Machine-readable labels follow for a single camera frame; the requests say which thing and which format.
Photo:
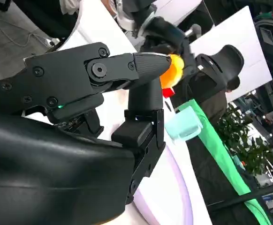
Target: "black mount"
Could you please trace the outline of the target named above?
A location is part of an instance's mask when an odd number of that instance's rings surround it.
[[[25,59],[24,70],[0,81],[0,114],[41,112],[61,130],[98,137],[103,127],[95,108],[104,101],[102,93],[130,89],[126,121],[112,135],[135,158],[129,204],[165,147],[159,76],[171,59],[155,53],[109,54],[106,45],[94,43]]]

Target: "white sleeve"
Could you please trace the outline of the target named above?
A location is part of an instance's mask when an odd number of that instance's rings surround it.
[[[62,14],[73,15],[79,9],[79,2],[81,0],[60,0]]]

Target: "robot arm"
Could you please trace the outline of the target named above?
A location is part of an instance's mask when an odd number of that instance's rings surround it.
[[[151,175],[165,147],[159,76],[171,59],[108,56],[102,43],[51,52],[25,59],[24,70],[0,80],[1,225],[108,221]],[[129,89],[129,106],[112,142],[68,127],[102,104],[103,92],[120,88]],[[56,126],[23,112],[41,112]]]

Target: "black pole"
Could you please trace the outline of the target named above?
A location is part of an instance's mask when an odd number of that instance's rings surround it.
[[[259,189],[257,191],[254,191],[254,192],[249,192],[247,194],[240,195],[240,196],[238,196],[238,197],[236,197],[234,199],[228,200],[228,201],[222,201],[222,202],[218,202],[218,203],[208,205],[207,210],[209,212],[217,211],[217,210],[220,210],[220,209],[232,206],[232,205],[236,205],[236,204],[239,204],[239,203],[249,201],[249,200],[254,199],[256,197],[261,197],[263,195],[270,194],[272,192],[273,192],[273,185],[268,186],[266,188],[261,188],[261,189]]]

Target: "red object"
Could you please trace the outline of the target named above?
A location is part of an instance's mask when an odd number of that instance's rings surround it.
[[[166,88],[166,89],[163,89],[163,96],[165,98],[168,98],[168,97],[171,97],[175,94],[173,88]]]

